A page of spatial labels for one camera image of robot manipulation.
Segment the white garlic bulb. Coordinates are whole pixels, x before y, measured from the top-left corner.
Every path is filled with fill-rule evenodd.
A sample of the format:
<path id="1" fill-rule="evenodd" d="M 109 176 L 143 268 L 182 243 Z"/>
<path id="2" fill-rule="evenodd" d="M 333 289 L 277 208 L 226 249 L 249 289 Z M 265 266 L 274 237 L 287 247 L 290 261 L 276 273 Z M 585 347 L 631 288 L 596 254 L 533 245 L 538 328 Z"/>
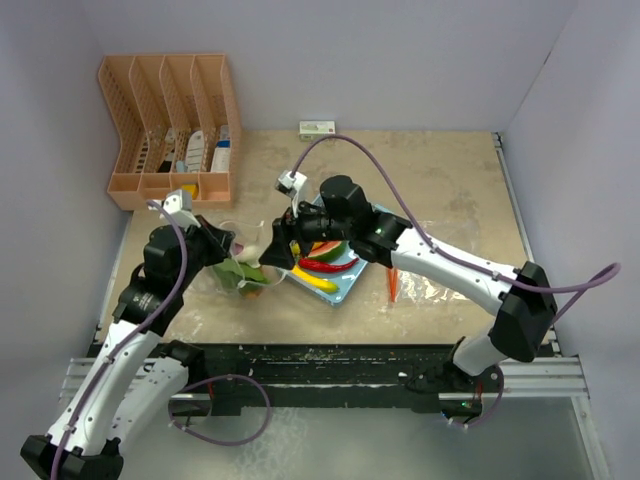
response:
<path id="1" fill-rule="evenodd" d="M 234 259 L 239 263 L 244 263 L 252 268 L 260 266 L 260 257 L 264 249 L 258 243 L 242 244 L 244 250 L 239 255 L 234 255 Z"/>

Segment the green leafy vegetable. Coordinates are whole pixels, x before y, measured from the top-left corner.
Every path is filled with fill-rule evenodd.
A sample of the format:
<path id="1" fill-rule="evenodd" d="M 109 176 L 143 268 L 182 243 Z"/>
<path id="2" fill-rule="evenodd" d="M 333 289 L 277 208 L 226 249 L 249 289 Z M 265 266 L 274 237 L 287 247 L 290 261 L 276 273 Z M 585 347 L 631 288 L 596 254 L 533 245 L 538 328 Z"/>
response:
<path id="1" fill-rule="evenodd" d="M 227 258 L 211 269 L 219 286 L 227 292 L 238 291 L 241 295 L 246 295 L 270 284 L 260 267 L 252 268 L 232 258 Z"/>

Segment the clear polka dot zip bag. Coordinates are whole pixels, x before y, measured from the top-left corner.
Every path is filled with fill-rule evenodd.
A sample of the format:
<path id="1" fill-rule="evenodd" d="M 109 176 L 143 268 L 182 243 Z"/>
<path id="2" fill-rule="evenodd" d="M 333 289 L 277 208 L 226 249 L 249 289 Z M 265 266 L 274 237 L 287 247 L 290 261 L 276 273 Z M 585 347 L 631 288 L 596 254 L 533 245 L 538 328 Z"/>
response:
<path id="1" fill-rule="evenodd" d="M 284 280 L 285 274 L 282 270 L 259 263 L 259 257 L 270 239 L 264 221 L 249 224 L 226 220 L 218 227 L 235 235 L 230 257 L 222 263 L 205 267 L 191 284 L 191 291 L 201 295 L 225 294 L 253 298 Z"/>

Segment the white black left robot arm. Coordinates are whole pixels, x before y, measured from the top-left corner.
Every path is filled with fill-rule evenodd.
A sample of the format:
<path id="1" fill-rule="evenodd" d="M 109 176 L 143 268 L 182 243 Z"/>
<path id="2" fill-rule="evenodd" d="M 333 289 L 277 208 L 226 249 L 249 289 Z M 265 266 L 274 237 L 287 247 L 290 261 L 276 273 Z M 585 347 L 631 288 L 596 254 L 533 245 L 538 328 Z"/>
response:
<path id="1" fill-rule="evenodd" d="M 116 479 L 124 457 L 149 422 L 180 389 L 206 378 L 201 350 L 171 343 L 143 380 L 136 378 L 204 268 L 230 258 L 234 233 L 202 216 L 156 228 L 143 261 L 119 296 L 113 321 L 89 373 L 44 435 L 29 436 L 21 457 L 41 479 Z"/>

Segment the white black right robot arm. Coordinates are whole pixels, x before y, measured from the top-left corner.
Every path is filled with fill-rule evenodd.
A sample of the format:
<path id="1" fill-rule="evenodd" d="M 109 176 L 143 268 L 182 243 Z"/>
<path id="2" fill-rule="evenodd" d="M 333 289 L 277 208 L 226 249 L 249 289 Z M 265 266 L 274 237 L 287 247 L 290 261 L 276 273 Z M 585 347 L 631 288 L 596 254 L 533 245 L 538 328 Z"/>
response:
<path id="1" fill-rule="evenodd" d="M 516 268 L 425 239 L 409 220 L 374 207 L 348 176 L 325 180 L 318 205 L 305 201 L 306 186 L 301 173 L 279 176 L 276 188 L 291 205 L 273 221 L 261 264 L 290 270 L 296 263 L 292 245 L 307 255 L 316 242 L 345 241 L 369 263 L 421 275 L 472 300 L 495 321 L 455 346 L 444 376 L 456 391 L 469 390 L 481 373 L 503 360 L 536 358 L 557 312 L 541 266 L 526 262 Z"/>

